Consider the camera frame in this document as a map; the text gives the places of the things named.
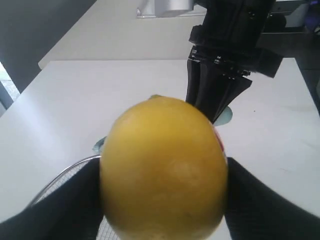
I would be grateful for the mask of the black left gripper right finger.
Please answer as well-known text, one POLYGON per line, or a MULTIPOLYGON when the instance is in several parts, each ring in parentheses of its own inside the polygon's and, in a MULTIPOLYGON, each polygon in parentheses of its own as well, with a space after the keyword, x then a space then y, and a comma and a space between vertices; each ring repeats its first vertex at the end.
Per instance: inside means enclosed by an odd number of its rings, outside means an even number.
POLYGON ((233 240, 318 240, 320 219, 229 157, 225 220, 233 240))

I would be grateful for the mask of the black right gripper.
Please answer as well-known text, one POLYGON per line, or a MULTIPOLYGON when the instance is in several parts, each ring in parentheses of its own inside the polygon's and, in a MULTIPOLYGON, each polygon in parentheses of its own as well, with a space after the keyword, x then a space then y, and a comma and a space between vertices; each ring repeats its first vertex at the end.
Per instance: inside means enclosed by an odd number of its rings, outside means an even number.
POLYGON ((257 47, 273 0, 196 0, 206 9, 203 23, 195 25, 189 42, 185 101, 213 124, 228 105, 247 90, 251 72, 273 78, 281 56, 257 47))

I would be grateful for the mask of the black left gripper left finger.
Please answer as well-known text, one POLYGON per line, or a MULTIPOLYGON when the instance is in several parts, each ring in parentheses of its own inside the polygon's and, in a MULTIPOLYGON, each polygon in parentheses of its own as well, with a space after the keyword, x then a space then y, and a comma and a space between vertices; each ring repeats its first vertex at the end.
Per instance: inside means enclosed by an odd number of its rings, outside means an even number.
POLYGON ((99 172, 99 160, 91 160, 45 199, 2 222, 0 238, 96 239, 103 219, 99 172))

